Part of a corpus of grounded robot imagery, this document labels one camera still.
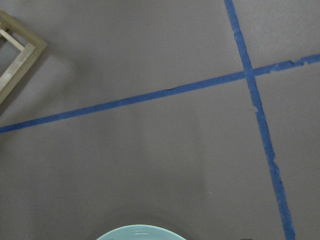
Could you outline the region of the wooden dish rack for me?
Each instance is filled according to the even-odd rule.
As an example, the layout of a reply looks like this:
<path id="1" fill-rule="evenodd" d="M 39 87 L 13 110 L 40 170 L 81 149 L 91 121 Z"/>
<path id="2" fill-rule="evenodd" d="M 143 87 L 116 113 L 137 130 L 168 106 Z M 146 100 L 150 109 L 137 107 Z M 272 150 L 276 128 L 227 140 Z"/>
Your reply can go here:
<path id="1" fill-rule="evenodd" d="M 22 45 L 8 33 L 9 31 L 25 39 L 27 44 Z M 0 11 L 0 37 L 6 39 L 19 50 L 19 55 L 0 77 L 0 102 L 3 103 L 46 50 L 48 44 L 4 10 Z"/>

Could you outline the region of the light green plate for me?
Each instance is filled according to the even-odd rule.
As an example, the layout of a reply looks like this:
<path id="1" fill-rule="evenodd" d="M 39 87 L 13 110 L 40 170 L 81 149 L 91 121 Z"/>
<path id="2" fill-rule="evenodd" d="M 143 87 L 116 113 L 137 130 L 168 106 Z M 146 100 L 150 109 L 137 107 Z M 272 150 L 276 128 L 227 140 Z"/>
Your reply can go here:
<path id="1" fill-rule="evenodd" d="M 134 224 L 113 229 L 98 240 L 185 240 L 184 237 L 162 227 Z"/>

